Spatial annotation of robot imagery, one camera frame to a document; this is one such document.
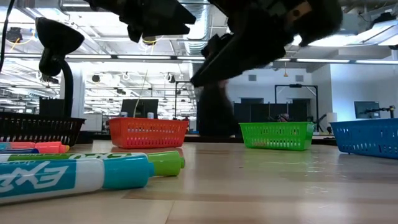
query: wire basket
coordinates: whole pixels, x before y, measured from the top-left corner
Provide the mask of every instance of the wire basket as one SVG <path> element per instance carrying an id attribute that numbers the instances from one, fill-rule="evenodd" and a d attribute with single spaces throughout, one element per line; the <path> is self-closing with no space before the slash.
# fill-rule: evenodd
<path id="1" fill-rule="evenodd" d="M 146 118 L 109 120 L 112 143 L 124 149 L 182 146 L 188 121 Z"/>
<path id="2" fill-rule="evenodd" d="M 0 112 L 0 141 L 61 141 L 74 146 L 85 119 Z"/>
<path id="3" fill-rule="evenodd" d="M 311 146 L 313 123 L 241 123 L 246 147 L 304 151 Z"/>
<path id="4" fill-rule="evenodd" d="M 398 119 L 331 123 L 341 152 L 398 159 Z"/>

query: black basket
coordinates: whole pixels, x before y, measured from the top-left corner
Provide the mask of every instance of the black basket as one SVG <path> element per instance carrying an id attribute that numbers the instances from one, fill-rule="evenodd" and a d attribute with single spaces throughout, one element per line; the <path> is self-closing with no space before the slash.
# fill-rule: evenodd
<path id="1" fill-rule="evenodd" d="M 0 112 L 0 141 L 61 141 L 73 146 L 85 119 Z"/>

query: marker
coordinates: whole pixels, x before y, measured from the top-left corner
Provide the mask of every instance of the marker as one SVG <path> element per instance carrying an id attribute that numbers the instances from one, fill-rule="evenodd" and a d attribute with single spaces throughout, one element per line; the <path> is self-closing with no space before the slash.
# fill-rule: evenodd
<path id="1" fill-rule="evenodd" d="M 37 149 L 13 149 L 13 150 L 4 150 L 0 151 L 0 155 L 9 155 L 9 154 L 27 154 L 27 155 L 36 155 L 39 153 Z"/>
<path id="2" fill-rule="evenodd" d="M 40 153 L 65 153 L 69 151 L 69 146 L 64 146 L 61 142 L 0 142 L 0 145 L 11 145 L 12 149 L 38 149 Z"/>
<path id="3" fill-rule="evenodd" d="M 180 157 L 177 151 L 160 153 L 66 153 L 66 154 L 3 154 L 0 155 L 0 162 L 11 161 L 32 161 L 51 159 L 114 159 L 126 156 L 147 156 L 149 162 L 155 165 L 155 175 L 177 176 L 185 167 L 185 159 Z"/>
<path id="4" fill-rule="evenodd" d="M 146 156 L 0 162 L 0 204 L 145 187 L 153 175 Z"/>
<path id="5" fill-rule="evenodd" d="M 0 151 L 11 150 L 11 144 L 9 142 L 0 142 Z"/>

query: table surface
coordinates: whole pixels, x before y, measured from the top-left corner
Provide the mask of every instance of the table surface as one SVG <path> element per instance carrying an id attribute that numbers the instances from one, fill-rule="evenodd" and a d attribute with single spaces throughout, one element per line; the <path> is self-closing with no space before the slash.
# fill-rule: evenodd
<path id="1" fill-rule="evenodd" d="M 124 152 L 110 141 L 71 150 L 109 151 Z M 332 146 L 295 152 L 198 143 L 178 151 L 186 160 L 178 177 L 151 178 L 143 189 L 6 205 L 0 223 L 398 223 L 397 160 Z"/>

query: pink marker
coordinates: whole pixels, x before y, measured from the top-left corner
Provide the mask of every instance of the pink marker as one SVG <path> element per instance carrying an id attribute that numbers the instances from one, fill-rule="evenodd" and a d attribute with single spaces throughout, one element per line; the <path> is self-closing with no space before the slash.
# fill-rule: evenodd
<path id="1" fill-rule="evenodd" d="M 10 142 L 12 149 L 37 149 L 40 153 L 66 153 L 69 146 L 61 142 Z"/>

